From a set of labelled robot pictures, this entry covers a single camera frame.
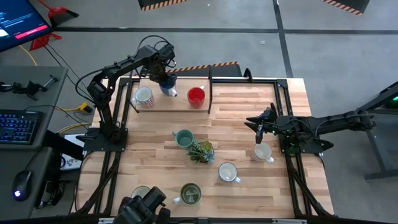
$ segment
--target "gray floor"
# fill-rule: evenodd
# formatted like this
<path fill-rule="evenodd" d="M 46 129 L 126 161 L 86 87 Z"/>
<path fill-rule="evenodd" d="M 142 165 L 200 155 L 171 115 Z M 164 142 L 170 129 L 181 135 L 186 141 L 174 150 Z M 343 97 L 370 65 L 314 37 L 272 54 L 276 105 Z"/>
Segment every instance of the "gray floor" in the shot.
<path fill-rule="evenodd" d="M 117 4 L 105 0 L 48 2 L 81 14 L 65 23 L 66 26 L 277 28 L 272 0 L 190 0 L 149 12 L 141 12 L 136 0 L 120 0 Z M 46 15 L 42 6 L 33 3 Z M 394 22 L 398 19 L 396 0 L 372 0 L 363 17 L 319 0 L 279 0 L 279 5 L 285 29 L 398 29 Z M 132 54 L 139 40 L 154 33 L 57 34 L 63 39 L 51 41 L 51 45 L 78 75 L 83 75 Z M 286 77 L 277 34 L 179 32 L 160 35 L 175 45 L 177 67 L 238 61 L 242 68 L 249 67 L 256 77 Z M 313 115 L 354 110 L 395 82 L 397 39 L 398 35 L 286 35 L 293 75 L 304 78 Z M 39 65 L 57 65 L 45 49 L 35 50 L 32 55 Z M 16 47 L 0 54 L 0 65 L 32 65 L 32 62 Z M 67 82 L 58 105 L 72 108 L 82 101 L 73 85 Z M 50 129 L 57 131 L 73 123 L 56 112 Z M 335 213 L 345 218 L 397 222 L 398 178 L 364 180 L 364 174 L 379 171 L 366 135 L 343 131 L 324 138 L 335 143 L 324 157 Z M 59 206 L 45 208 L 35 215 L 67 213 L 71 198 L 68 191 Z"/>

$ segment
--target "red mug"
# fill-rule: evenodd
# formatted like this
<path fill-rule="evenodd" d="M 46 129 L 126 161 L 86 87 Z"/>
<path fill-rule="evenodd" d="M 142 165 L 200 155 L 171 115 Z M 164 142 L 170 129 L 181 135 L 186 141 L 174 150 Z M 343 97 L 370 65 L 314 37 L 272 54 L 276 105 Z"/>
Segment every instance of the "red mug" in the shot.
<path fill-rule="evenodd" d="M 194 109 L 199 109 L 205 102 L 205 91 L 203 90 L 205 87 L 201 86 L 192 88 L 188 91 L 188 102 Z"/>

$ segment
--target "keyboard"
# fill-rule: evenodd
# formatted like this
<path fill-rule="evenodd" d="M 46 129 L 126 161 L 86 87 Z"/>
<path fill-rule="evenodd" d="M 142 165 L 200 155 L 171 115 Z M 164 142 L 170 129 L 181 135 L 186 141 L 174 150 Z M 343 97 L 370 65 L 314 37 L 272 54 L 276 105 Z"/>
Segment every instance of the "keyboard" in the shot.
<path fill-rule="evenodd" d="M 33 143 L 42 112 L 0 110 L 0 144 Z"/>

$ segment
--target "potted succulent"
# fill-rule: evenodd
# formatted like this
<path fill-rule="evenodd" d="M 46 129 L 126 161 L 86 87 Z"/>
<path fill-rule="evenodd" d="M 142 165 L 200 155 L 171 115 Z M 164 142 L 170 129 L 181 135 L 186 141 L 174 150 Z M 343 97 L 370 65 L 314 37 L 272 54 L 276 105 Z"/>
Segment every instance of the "potted succulent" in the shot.
<path fill-rule="evenodd" d="M 214 163 L 214 149 L 209 141 L 198 142 L 194 140 L 187 155 L 191 157 L 191 161 L 196 163 Z"/>

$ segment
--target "butcher block tabletop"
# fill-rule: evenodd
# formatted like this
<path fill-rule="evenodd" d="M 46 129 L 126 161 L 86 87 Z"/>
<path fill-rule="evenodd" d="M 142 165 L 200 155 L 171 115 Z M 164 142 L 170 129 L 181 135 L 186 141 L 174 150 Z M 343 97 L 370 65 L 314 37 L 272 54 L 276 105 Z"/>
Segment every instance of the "butcher block tabletop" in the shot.
<path fill-rule="evenodd" d="M 304 80 L 288 78 L 290 99 L 295 116 L 311 116 Z M 139 86 L 135 83 L 133 93 Z M 114 107 L 116 92 L 111 108 Z M 244 125 L 247 117 L 260 115 L 275 103 L 274 87 L 270 84 L 214 83 L 211 113 L 148 112 L 129 110 L 126 150 L 122 153 L 114 193 L 112 215 L 118 214 L 123 197 L 130 197 L 142 185 L 157 186 L 167 199 L 166 208 L 172 217 L 213 218 L 289 218 L 294 217 L 285 157 L 273 134 L 264 134 L 263 142 L 272 148 L 273 164 L 251 160 L 255 133 Z M 119 112 L 121 120 L 123 105 Z M 98 126 L 96 113 L 93 121 Z M 177 146 L 173 131 L 189 129 L 195 139 L 209 140 L 215 150 L 213 164 L 190 161 L 187 151 Z M 94 152 L 85 160 L 78 185 L 77 205 L 89 199 L 100 179 L 104 153 Z M 302 155 L 308 188 L 330 213 L 333 207 L 321 160 L 312 154 Z M 218 168 L 231 162 L 238 168 L 241 183 L 223 182 Z M 187 183 L 197 184 L 202 191 L 200 204 L 173 204 L 180 189 Z M 106 204 L 105 188 L 102 209 Z M 300 208 L 304 210 L 301 190 L 296 184 Z"/>

